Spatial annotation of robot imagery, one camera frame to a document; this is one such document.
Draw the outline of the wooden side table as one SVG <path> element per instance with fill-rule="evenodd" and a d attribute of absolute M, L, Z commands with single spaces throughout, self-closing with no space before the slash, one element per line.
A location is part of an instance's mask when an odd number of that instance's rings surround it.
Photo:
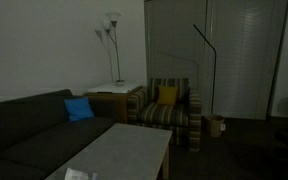
<path fill-rule="evenodd" d="M 118 123 L 127 124 L 127 98 L 141 88 L 137 83 L 126 83 L 123 86 L 106 84 L 89 89 L 84 93 L 90 100 L 96 116 L 113 118 Z"/>

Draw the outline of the dark grey sofa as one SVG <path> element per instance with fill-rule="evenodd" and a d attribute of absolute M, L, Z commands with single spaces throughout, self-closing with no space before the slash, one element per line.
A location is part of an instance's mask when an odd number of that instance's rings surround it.
<path fill-rule="evenodd" d="M 42 180 L 70 160 L 115 121 L 72 121 L 60 90 L 0 102 L 0 180 Z"/>

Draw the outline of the blue cushion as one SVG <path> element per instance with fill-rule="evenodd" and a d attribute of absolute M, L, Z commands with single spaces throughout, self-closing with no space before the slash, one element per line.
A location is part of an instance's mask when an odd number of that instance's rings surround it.
<path fill-rule="evenodd" d="M 89 99 L 86 97 L 78 99 L 66 99 L 64 103 L 67 112 L 69 113 L 70 121 L 79 121 L 94 117 L 94 113 L 89 104 Z"/>

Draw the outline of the white multi-head floor lamp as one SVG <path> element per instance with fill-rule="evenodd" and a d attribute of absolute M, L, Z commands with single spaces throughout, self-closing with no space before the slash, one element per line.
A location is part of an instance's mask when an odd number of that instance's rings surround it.
<path fill-rule="evenodd" d="M 111 76 L 116 86 L 125 84 L 125 80 L 121 76 L 119 44 L 116 32 L 120 16 L 119 12 L 107 12 L 105 18 L 95 28 L 95 34 L 107 50 L 110 59 Z"/>

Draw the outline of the thin black floor lamp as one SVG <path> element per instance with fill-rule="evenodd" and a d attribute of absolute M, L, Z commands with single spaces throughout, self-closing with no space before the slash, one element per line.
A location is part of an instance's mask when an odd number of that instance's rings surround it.
<path fill-rule="evenodd" d="M 215 82 L 216 82 L 217 51 L 215 47 L 210 43 L 210 41 L 206 38 L 206 36 L 200 31 L 200 29 L 195 24 L 193 24 L 193 27 L 202 36 L 204 41 L 210 46 L 214 54 L 213 68 L 212 68 L 212 94 L 211 94 L 211 107 L 210 107 L 210 113 L 213 114 L 214 113 Z"/>

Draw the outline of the white window blinds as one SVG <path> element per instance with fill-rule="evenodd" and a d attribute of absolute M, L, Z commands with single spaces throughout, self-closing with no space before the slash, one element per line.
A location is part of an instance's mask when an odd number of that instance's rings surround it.
<path fill-rule="evenodd" d="M 203 112 L 264 120 L 288 0 L 145 0 L 150 78 L 187 77 Z"/>

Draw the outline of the yellow cushion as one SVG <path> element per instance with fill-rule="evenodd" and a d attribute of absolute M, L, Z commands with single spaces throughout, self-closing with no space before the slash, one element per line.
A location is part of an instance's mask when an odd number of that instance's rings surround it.
<path fill-rule="evenodd" d="M 177 90 L 177 87 L 159 86 L 157 103 L 163 105 L 174 105 L 176 102 Z"/>

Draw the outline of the wicker waste basket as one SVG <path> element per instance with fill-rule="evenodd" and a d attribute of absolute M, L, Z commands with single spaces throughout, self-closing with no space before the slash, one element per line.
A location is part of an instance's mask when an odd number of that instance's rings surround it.
<path fill-rule="evenodd" d="M 221 125 L 224 123 L 225 118 L 216 115 L 210 114 L 205 117 L 207 121 L 207 132 L 211 137 L 220 137 L 221 136 Z"/>

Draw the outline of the tissue box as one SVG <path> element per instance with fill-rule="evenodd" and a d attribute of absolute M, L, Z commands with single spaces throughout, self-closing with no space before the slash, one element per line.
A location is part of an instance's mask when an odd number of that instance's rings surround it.
<path fill-rule="evenodd" d="M 97 173 L 86 173 L 68 168 L 64 176 L 64 180 L 97 180 Z"/>

